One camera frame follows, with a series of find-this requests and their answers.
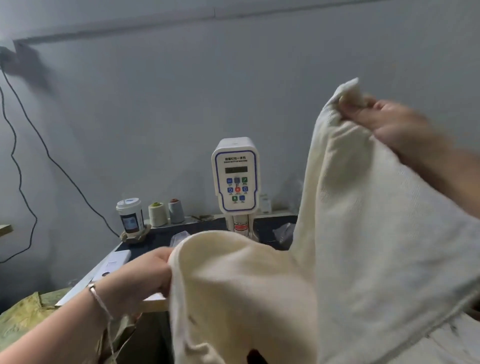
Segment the blue border outline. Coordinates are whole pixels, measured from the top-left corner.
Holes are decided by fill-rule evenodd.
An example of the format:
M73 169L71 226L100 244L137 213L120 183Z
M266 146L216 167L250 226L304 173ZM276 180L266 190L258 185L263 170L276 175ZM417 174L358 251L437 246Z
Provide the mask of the blue border outline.
M244 152L250 152L253 154L253 162L254 162L254 165L255 165L255 191L253 192L253 201L255 202L253 207L252 208L244 208L244 209L240 209L240 210L228 210L227 208L225 208L225 203L223 201L223 193L220 191L220 179L218 178L218 165L217 165L217 162L216 162L216 159L217 157L220 155L220 154L229 154L229 153L244 153ZM235 211L250 211L250 210L254 210L257 206L257 191L258 191L258 180L257 180L257 156L255 155L254 151L253 150L235 150L235 151L230 151L230 152L220 152L218 153L216 156L215 156L215 171L216 171L216 185L218 186L218 193L222 196L222 206L223 206L223 209L225 211L228 211L228 212L235 212Z

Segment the white button machine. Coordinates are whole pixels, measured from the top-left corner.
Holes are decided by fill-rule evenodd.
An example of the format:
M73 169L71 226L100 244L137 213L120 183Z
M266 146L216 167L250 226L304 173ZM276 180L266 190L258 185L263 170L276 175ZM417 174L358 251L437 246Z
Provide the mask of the white button machine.
M230 231L258 240L253 219L260 196L260 158L247 137L226 138L212 154L215 194Z

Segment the wire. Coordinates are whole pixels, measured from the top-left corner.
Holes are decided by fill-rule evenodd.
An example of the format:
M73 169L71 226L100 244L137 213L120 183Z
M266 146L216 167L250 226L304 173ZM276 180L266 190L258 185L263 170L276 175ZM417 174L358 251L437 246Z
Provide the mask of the wire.
M19 251L18 253L15 253L14 255L11 255L10 257L8 257L7 259L5 260L2 260L0 261L0 264L2 263L6 263L8 262L10 259L12 259L13 257L17 256L18 254L21 254L23 252L26 252L28 249L30 249L32 247L32 239L33 239L33 233L35 231L35 226L38 222L38 217L36 217L35 213L32 211L32 209L30 208L30 205L28 204L27 202L27 199L24 195L24 192L22 191L22 170L20 169L20 166L17 162L17 160L15 159L15 156L14 156L14 153L15 153L15 150L17 149L17 133L15 132L15 129L13 128L13 125L12 123L7 119L7 114L5 113L5 95L3 94L3 90L2 88L0 87L0 95L1 95L1 110L2 110L2 113L3 113L3 118L5 119L5 121L8 123L8 125L10 126L10 129L12 130L12 133L13 133L13 148L12 148L12 152L10 153L10 157L12 157L13 159L13 162L15 163L15 165L17 166L17 169L18 169L18 175L19 175L19 184L18 184L18 190L20 191L20 194L22 195L23 199L24 199L24 202L25 202L25 205L27 206L28 208L28 211L30 211L30 213L33 215L33 217L35 218L35 223L33 224L32 226L32 231L30 232L30 239L28 241L28 246Z
M9 79L8 79L8 77L7 77L7 74L5 73L5 70L3 69L3 62L1 62L1 61L0 61L0 70L1 70L1 72L2 72L2 74L3 74L3 77L5 78L5 81L7 82L8 86L10 87L10 89L11 89L12 92L13 92L13 94L14 94L15 97L17 98L17 101L18 101L18 103L20 104L20 107L22 108L22 111L23 111L23 113L24 113L24 115L25 115L25 118L27 119L28 123L32 126L33 130L35 130L35 133L36 133L36 134L38 135L38 137L40 138L40 141L42 142L43 147L45 148L45 151L46 151L46 153L47 153L47 157L53 162L53 164L55 164L55 165L62 171L62 173L63 173L63 174L68 178L68 180L74 185L74 187L77 189L77 191L78 191L78 193L80 194L80 196L82 196L82 198L84 199L84 201L85 201L85 203L87 204L87 206L88 206L93 212L95 212L98 216L100 216L100 217L102 218L102 220L103 220L103 222L105 223L105 225L108 227L108 229L109 229L117 238L120 237L120 236L110 227L110 225L108 224L108 222L107 222L107 220L105 219L105 217L92 207L92 205L88 202L88 200L86 199L85 195L83 194L82 190L81 190L81 189L77 186L77 184L72 180L72 178L68 175L68 173L65 172L65 170L61 167L61 165L58 164L58 163L51 157L50 151L49 151L47 145L45 144L45 141L43 140L42 136L40 135L40 132L38 131L38 129L35 127L35 125L32 123L32 121L31 121L30 118L28 117L28 114L27 114L27 112L25 111L25 107L24 107L22 101L20 100L20 97L18 96L17 92L15 91L15 89L14 89L13 86L12 86L12 84L10 83L10 81L9 81ZM12 151L11 157L12 157L13 161L15 162L15 164L17 165L18 171L19 171L19 173L20 173L20 186L22 186L22 173L21 173L21 171L20 171L20 167L18 166L18 163L16 162L15 158L13 157L13 152L15 151L15 148L16 148L17 135L16 135L16 133L15 133L15 130L14 130L12 124L7 120L7 117L6 117L6 115L5 115L5 105L4 105L4 104L5 104L5 103L4 103L4 97L3 97L3 91L2 91L2 110L3 110L3 117L5 118L5 120L7 121L7 123L10 125L10 127L11 127L11 129L12 129L12 131L13 131L14 138L15 138L15 143L14 143L14 146L13 146L13 151ZM24 197L24 201L25 201L28 209L29 209L30 212L35 216L35 214L32 212L32 210L31 210L30 207L28 206L28 203L27 203L27 201L26 201L26 199L25 199L25 196L24 196L22 190L20 190L20 193L21 193L22 196ZM27 249L29 249L31 245L32 245L32 236L30 236L30 245L28 246Z

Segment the person's left hand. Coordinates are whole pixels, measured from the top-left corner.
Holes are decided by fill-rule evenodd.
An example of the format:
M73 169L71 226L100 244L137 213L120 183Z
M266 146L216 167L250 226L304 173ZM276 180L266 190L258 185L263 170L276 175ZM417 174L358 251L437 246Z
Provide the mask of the person's left hand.
M133 313L154 293L168 297L172 272L167 264L173 248L145 253L98 281L96 292L116 318Z

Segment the green fabric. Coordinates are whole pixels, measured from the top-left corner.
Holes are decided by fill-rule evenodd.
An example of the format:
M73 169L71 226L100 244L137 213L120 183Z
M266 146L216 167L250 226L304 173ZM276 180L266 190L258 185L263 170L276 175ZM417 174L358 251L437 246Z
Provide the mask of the green fabric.
M35 292L0 315L0 351L55 312L54 304L70 288L39 295Z

